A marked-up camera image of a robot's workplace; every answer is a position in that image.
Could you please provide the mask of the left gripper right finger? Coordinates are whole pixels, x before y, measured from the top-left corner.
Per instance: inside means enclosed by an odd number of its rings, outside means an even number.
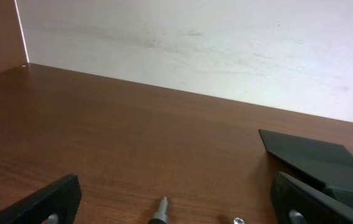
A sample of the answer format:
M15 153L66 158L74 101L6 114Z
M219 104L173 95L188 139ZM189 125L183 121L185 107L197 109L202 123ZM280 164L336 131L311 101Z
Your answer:
M279 223L353 224L353 208L284 172L273 179L270 198Z

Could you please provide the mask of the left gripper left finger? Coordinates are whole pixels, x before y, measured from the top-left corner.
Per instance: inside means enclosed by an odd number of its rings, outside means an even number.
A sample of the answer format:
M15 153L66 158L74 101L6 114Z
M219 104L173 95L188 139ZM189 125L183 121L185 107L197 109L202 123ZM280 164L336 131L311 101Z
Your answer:
M81 200L78 176L68 174L0 211L0 224L42 223L56 215L72 224Z

